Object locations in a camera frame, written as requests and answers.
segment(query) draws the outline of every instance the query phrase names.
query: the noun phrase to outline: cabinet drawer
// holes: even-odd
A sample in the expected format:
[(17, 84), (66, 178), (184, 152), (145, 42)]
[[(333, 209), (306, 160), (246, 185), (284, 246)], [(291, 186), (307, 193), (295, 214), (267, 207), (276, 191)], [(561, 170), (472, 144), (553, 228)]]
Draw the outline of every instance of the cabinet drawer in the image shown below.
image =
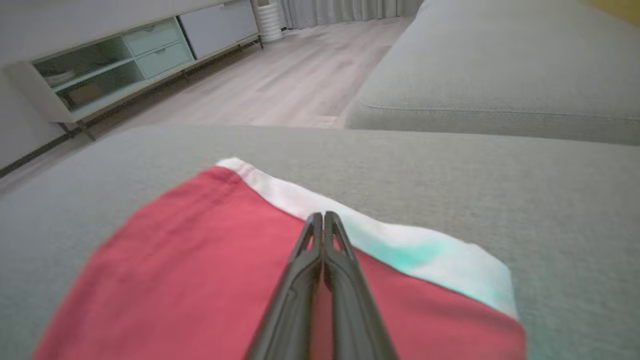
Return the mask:
[(124, 35), (134, 56), (180, 40), (173, 18)]
[(138, 60), (138, 65), (148, 79), (190, 60), (191, 54), (188, 49), (182, 43), (178, 43), (144, 55)]

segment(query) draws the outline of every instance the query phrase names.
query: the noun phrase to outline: white trim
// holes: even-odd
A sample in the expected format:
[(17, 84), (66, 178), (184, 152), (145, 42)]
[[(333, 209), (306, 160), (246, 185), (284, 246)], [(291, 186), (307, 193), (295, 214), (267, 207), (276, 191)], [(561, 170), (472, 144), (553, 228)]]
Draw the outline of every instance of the white trim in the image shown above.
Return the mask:
[(477, 245), (430, 229), (379, 222), (237, 158), (218, 166), (237, 173), (262, 198), (294, 217), (304, 220), (316, 211), (335, 211), (353, 246), (366, 254), (518, 318), (509, 269)]

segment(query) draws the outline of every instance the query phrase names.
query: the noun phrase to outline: cabinet leg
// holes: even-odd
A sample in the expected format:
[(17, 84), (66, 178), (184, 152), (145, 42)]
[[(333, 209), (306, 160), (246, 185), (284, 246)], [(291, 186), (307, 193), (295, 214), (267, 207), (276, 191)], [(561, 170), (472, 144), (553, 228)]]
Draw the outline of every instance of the cabinet leg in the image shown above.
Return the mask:
[(78, 126), (82, 129), (82, 131), (87, 135), (87, 137), (89, 139), (91, 139), (91, 141), (95, 141), (95, 138), (93, 137), (93, 134), (91, 134), (91, 131), (89, 131), (89, 128), (86, 126), (86, 124), (84, 123), (84, 121), (79, 120), (78, 121)]
[(71, 139), (73, 139), (74, 137), (76, 137), (76, 136), (71, 132), (71, 130), (69, 130), (69, 128), (65, 125), (65, 123), (64, 123), (64, 122), (59, 122), (59, 123), (58, 123), (58, 125), (60, 125), (60, 127), (62, 127), (62, 130), (64, 130), (64, 131), (65, 131), (65, 133), (67, 133), (67, 135), (69, 135), (69, 137), (70, 137)]

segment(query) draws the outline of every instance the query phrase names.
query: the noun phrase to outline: red cloth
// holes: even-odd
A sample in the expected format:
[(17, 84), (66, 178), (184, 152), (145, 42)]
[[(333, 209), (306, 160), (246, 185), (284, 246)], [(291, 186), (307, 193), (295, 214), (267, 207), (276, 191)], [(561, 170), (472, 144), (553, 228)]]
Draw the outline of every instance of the red cloth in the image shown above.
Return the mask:
[[(304, 221), (214, 167), (133, 214), (89, 259), (34, 359), (240, 359)], [(358, 251), (401, 359), (525, 359), (511, 317)], [(312, 357), (330, 359), (321, 287)]]

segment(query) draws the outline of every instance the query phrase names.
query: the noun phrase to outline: white cabinet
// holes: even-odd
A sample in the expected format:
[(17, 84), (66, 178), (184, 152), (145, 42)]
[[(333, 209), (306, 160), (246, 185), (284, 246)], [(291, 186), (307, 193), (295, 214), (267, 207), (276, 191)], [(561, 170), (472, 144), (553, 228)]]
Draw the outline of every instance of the white cabinet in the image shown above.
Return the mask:
[(204, 8), (180, 15), (179, 19), (196, 59), (258, 32), (250, 0), (235, 0)]
[(164, 79), (236, 45), (259, 40), (250, 0), (235, 0), (178, 18), (9, 64), (5, 71), (45, 119), (84, 126), (90, 119)]

